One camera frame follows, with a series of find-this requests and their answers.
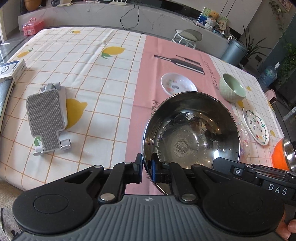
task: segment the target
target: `metal screw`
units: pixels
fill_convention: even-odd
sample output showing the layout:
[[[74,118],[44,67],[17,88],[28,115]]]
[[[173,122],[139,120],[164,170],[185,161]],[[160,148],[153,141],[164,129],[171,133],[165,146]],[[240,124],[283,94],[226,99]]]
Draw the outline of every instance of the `metal screw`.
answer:
[[[104,193],[100,196],[103,201],[111,201],[115,198],[115,195],[112,193]]]
[[[187,202],[193,201],[195,198],[196,198],[196,196],[192,193],[185,193],[182,195],[182,199]]]

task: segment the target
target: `stool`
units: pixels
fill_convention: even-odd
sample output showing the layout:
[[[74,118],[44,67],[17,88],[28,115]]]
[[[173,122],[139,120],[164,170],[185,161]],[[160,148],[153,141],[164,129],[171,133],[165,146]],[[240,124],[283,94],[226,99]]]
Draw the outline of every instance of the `stool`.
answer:
[[[202,34],[193,29],[179,30],[176,29],[176,34],[172,39],[172,42],[181,44],[182,41],[185,42],[185,46],[192,46],[195,49],[195,42],[202,40]]]

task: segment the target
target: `pink stripe on tablecloth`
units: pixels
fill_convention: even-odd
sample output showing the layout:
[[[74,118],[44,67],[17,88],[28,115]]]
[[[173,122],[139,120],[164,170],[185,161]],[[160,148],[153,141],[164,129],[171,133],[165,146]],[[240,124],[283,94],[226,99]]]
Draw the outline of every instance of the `pink stripe on tablecloth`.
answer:
[[[176,55],[186,57],[199,62],[205,74],[203,75],[177,66],[170,61],[156,58],[154,55],[178,59],[181,58],[176,57]],[[146,124],[153,112],[152,109],[157,107],[157,103],[160,104],[169,97],[163,91],[160,83],[161,77],[169,72],[184,75],[195,84],[198,91],[215,97],[231,110],[231,105],[222,98],[219,90],[215,87],[219,86],[220,75],[215,69],[208,54],[164,39],[147,36],[133,101],[126,146],[126,161],[134,161],[137,153],[141,153],[142,137]],[[150,181],[144,168],[142,183],[128,184],[126,187],[126,193],[161,194]]]

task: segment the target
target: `gray ribbed grip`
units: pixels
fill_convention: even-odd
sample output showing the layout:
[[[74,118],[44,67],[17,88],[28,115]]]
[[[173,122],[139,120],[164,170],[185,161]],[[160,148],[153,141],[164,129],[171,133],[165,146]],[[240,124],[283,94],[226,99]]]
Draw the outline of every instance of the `gray ribbed grip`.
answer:
[[[57,131],[64,129],[64,123],[58,90],[30,95],[26,104],[32,136],[41,137],[44,151],[60,148]]]
[[[64,235],[22,233],[15,241],[281,241],[276,233],[238,237],[213,227],[194,205],[173,196],[125,195],[99,208],[85,226]]]

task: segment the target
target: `clear plastic container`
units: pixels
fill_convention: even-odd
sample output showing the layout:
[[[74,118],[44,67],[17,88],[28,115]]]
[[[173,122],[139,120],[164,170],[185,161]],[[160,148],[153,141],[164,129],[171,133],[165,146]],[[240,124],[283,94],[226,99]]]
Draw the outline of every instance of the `clear plastic container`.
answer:
[[[277,69],[279,63],[275,67],[268,66],[263,73],[259,76],[259,81],[261,81],[266,87],[268,87],[277,78]]]

